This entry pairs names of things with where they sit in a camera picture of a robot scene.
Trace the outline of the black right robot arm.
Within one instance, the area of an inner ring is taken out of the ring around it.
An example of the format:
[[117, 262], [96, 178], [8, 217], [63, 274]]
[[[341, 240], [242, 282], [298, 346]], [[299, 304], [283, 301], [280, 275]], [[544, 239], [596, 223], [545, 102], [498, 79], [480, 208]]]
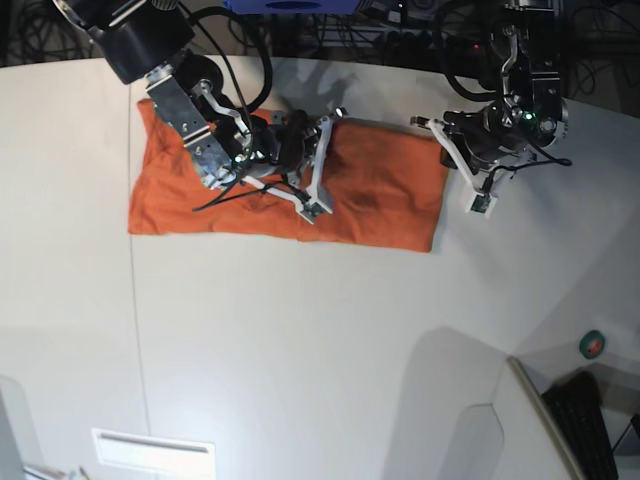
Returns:
[[[271, 92], [273, 67], [264, 40], [243, 17], [223, 7], [184, 14], [177, 1], [58, 1], [55, 6], [99, 47], [124, 84], [146, 81], [156, 114], [177, 133], [207, 188], [228, 189], [246, 177], [273, 175], [299, 184], [309, 159], [308, 117], [296, 112], [271, 125], [256, 115]], [[251, 102], [234, 105], [223, 92], [224, 72], [188, 47], [202, 19], [213, 16], [238, 24], [258, 52], [263, 83]]]

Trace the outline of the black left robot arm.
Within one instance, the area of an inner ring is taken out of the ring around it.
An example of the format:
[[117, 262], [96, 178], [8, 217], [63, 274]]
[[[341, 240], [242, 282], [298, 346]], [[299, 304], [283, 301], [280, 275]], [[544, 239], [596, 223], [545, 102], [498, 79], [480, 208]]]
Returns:
[[[457, 78], [444, 26], [468, 11], [478, 22], [475, 45], [481, 91]], [[451, 88], [480, 104], [476, 112], [447, 111], [442, 118], [442, 163], [476, 176], [495, 169], [553, 161], [549, 149], [568, 130], [562, 97], [556, 13], [546, 1], [449, 1], [434, 18], [433, 44]]]

